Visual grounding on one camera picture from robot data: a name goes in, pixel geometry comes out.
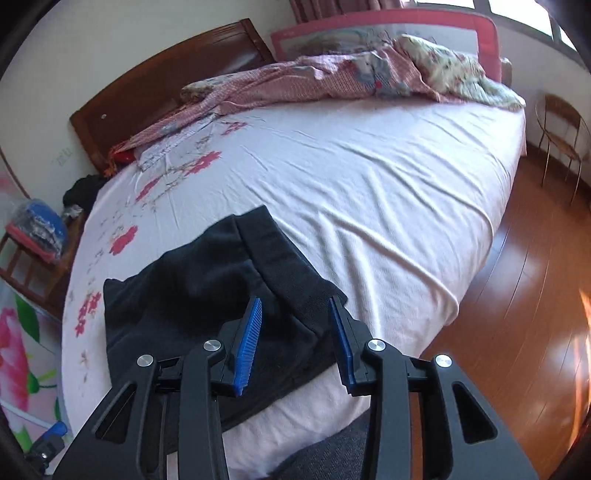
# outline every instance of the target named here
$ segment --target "bed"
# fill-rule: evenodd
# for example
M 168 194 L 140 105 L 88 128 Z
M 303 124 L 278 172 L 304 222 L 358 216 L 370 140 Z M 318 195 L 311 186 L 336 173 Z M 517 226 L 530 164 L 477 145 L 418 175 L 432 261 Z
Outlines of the bed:
M 404 15 L 395 21 L 413 31 L 471 29 L 475 54 L 496 41 L 492 22 L 467 14 Z M 347 17 L 352 23 L 337 27 L 362 24 L 363 16 Z M 297 33 L 275 35 L 276 50 Z M 498 59 L 498 45 L 486 52 Z M 72 124 L 102 171 L 113 145 L 178 106 L 184 85 L 271 62 L 242 20 L 148 59 L 91 99 Z M 490 75 L 499 75 L 497 67 L 491 61 Z M 418 97 L 326 99 L 233 113 L 189 130 L 174 143 L 162 139 L 162 158 L 152 167 L 131 164 L 110 180 L 86 222 L 63 317 L 64 402 L 74 433 L 111 386 L 104 280 L 124 280 L 217 220 L 263 204 L 315 269 L 348 295 L 354 317 L 419 356 L 455 319 L 488 255 L 524 149 L 525 115 Z M 230 477 L 267 476 L 368 406 L 347 395 L 333 366 L 225 432 Z M 169 456 L 170 466 L 174 461 Z

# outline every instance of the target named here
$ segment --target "pink checkered blanket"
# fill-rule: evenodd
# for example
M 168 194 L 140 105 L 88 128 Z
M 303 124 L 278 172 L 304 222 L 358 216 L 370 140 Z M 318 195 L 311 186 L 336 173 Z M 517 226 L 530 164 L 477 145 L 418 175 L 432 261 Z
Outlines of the pink checkered blanket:
M 224 116 L 278 102 L 307 102 L 324 98 L 410 96 L 420 93 L 436 102 L 449 101 L 427 86 L 421 73 L 393 46 L 359 54 L 300 57 L 295 61 L 196 82 L 207 94 L 137 135 L 113 147 L 116 153 L 164 137 L 208 114 Z M 191 86 L 184 96 L 191 97 Z

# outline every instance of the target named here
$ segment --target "pink flower print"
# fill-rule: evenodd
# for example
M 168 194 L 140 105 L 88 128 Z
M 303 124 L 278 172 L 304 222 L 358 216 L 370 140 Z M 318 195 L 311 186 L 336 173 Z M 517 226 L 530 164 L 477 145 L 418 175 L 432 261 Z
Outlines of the pink flower print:
M 136 225 L 129 227 L 129 229 L 125 233 L 119 235 L 115 238 L 115 240 L 113 240 L 113 243 L 111 244 L 111 250 L 109 250 L 109 253 L 113 254 L 113 256 L 119 255 L 123 251 L 123 249 L 127 247 L 127 245 L 129 245 L 129 243 L 135 238 L 135 234 L 137 232 L 138 228 Z
M 96 308 L 99 305 L 99 301 L 100 301 L 101 297 L 102 297 L 102 294 L 100 293 L 100 291 L 97 291 L 95 293 L 92 293 L 92 292 L 87 293 L 87 295 L 84 299 L 84 303 L 80 307 L 80 310 L 78 310 L 78 323 L 74 327 L 74 331 L 76 332 L 76 337 L 79 337 L 80 335 L 82 335 L 84 333 L 87 317 L 88 317 L 88 315 L 90 315 L 91 317 L 93 317 L 95 315 Z
M 86 319 L 78 319 L 78 323 L 74 327 L 74 331 L 76 332 L 76 338 L 84 333 L 84 325 L 86 325 Z
M 76 337 L 79 337 L 84 333 L 84 325 L 86 324 L 86 314 L 88 313 L 88 308 L 90 304 L 90 293 L 86 295 L 84 299 L 84 303 L 78 310 L 78 323 L 74 327 L 74 331 L 76 332 Z
M 197 172 L 203 170 L 204 168 L 207 168 L 208 166 L 211 165 L 212 161 L 217 160 L 221 154 L 222 154 L 222 152 L 213 151 L 213 152 L 207 153 L 204 156 L 198 158 L 197 160 L 195 160 L 194 163 L 191 162 L 188 165 L 189 169 L 185 170 L 184 177 L 187 177 L 193 173 L 197 173 Z
M 222 133 L 223 137 L 231 134 L 232 132 L 235 132 L 236 130 L 240 130 L 241 128 L 244 128 L 248 124 L 246 122 L 228 122 L 226 125 L 227 125 L 226 131 L 224 133 Z
M 139 195 L 135 198 L 135 202 L 139 202 L 142 198 L 144 198 L 149 192 L 150 190 L 152 190 L 152 188 L 154 188 L 154 186 L 160 181 L 161 177 L 156 177 L 154 180 L 149 181 L 144 188 L 142 189 L 142 191 L 139 193 Z
M 99 305 L 99 300 L 102 297 L 100 291 L 96 292 L 91 298 L 88 305 L 88 312 L 94 314 Z
M 21 324 L 14 309 L 0 313 L 0 394 L 16 408 L 27 411 L 29 363 L 22 344 Z

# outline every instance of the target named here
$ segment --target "window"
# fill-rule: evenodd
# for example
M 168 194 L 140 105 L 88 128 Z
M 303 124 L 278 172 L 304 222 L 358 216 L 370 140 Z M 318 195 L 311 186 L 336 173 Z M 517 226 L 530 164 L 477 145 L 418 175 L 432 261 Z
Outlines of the window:
M 570 41 L 570 38 L 568 38 L 566 32 L 564 30 L 562 30 L 562 28 L 560 29 L 560 39 L 566 44 L 568 45 L 570 48 L 572 48 L 573 50 L 577 50 L 574 47 L 574 44 Z
M 552 36 L 548 12 L 535 0 L 489 0 L 491 11 L 503 17 L 512 18 Z
M 416 0 L 418 4 L 445 4 L 474 8 L 474 0 Z
M 497 25 L 516 30 L 555 48 L 586 67 L 573 42 L 537 0 L 402 0 L 405 7 L 472 10 L 492 17 Z

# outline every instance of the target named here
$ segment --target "metal screw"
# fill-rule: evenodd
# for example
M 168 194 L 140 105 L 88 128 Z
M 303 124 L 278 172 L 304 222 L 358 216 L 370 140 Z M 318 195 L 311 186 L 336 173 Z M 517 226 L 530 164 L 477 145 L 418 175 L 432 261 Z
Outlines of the metal screw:
M 208 352 L 216 352 L 222 347 L 222 344 L 219 340 L 208 340 L 203 344 L 203 348 Z
M 437 355 L 435 357 L 435 363 L 440 367 L 447 368 L 452 365 L 452 359 L 449 358 L 447 355 Z
M 374 352 L 381 352 L 386 348 L 386 344 L 382 340 L 373 338 L 368 342 L 368 347 L 370 350 L 373 350 Z
M 152 355 L 145 353 L 144 355 L 138 358 L 138 365 L 141 367 L 149 367 L 150 365 L 152 365 L 153 361 L 154 357 Z

